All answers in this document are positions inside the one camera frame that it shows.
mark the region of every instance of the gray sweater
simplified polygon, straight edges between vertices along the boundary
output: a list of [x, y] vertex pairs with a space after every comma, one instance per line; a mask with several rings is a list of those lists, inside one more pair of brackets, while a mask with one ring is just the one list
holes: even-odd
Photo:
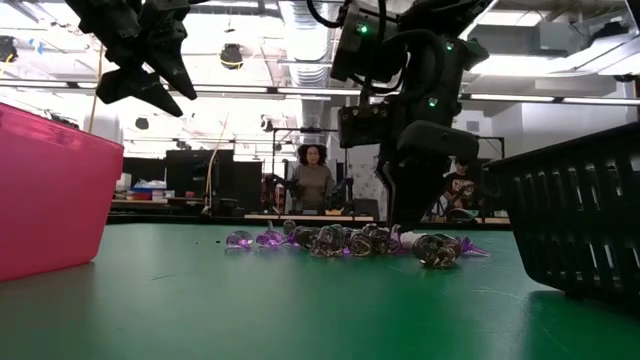
[[324, 200], [331, 194], [334, 186], [331, 170], [324, 165], [300, 165], [293, 176], [300, 186], [300, 191], [296, 194], [296, 210], [324, 210]]

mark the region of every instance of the green table surface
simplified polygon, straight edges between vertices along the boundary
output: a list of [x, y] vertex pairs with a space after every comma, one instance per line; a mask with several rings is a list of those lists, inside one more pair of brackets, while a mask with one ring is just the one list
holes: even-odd
[[638, 358], [640, 323], [531, 281], [511, 233], [426, 270], [225, 252], [236, 229], [108, 226], [92, 263], [0, 284], [0, 359]]

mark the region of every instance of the white wall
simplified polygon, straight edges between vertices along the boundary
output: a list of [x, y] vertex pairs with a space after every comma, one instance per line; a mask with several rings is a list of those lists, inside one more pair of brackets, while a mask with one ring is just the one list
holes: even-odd
[[505, 157], [523, 152], [522, 106], [516, 104], [491, 118], [493, 136], [505, 139]]
[[[460, 115], [455, 118], [453, 123], [454, 129], [463, 131], [469, 131], [467, 123], [475, 121], [480, 125], [480, 131], [472, 132], [478, 136], [494, 136], [493, 124], [491, 118], [484, 116], [484, 112], [481, 110], [463, 110]], [[480, 147], [478, 150], [478, 157], [484, 159], [499, 159], [500, 154], [500, 142], [496, 140], [480, 140]]]
[[[624, 98], [624, 84], [606, 97]], [[624, 106], [522, 104], [522, 151], [559, 142], [633, 121], [635, 108]]]

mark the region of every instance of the ceiling duct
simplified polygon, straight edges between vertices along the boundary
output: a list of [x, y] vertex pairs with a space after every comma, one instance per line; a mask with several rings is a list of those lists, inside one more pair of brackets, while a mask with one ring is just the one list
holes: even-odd
[[[622, 25], [620, 28], [625, 29], [624, 33], [594, 36], [615, 22]], [[481, 75], [611, 75], [603, 71], [640, 52], [640, 38], [626, 11], [581, 23], [541, 21], [536, 26], [511, 26], [508, 31], [505, 26], [479, 25], [470, 37], [477, 38], [492, 54], [471, 71]]]
[[[329, 18], [333, 10], [327, 3], [316, 3], [318, 12]], [[331, 31], [319, 24], [309, 13], [304, 1], [280, 2], [282, 18], [285, 22], [287, 38], [287, 57], [293, 61], [326, 62], [331, 57]], [[289, 68], [295, 86], [325, 88], [329, 81], [329, 68], [322, 65], [295, 65]], [[302, 101], [302, 126], [328, 127], [323, 116], [323, 102], [318, 100]], [[303, 142], [324, 142], [324, 138], [303, 137]]]

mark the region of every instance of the curly hair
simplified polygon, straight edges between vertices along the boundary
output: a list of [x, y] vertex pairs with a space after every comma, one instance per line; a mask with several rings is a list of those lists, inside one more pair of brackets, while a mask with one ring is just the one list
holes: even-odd
[[325, 165], [327, 163], [327, 147], [316, 144], [301, 145], [298, 147], [298, 159], [300, 160], [300, 164], [309, 165], [309, 162], [307, 161], [307, 151], [312, 147], [318, 149], [318, 165]]

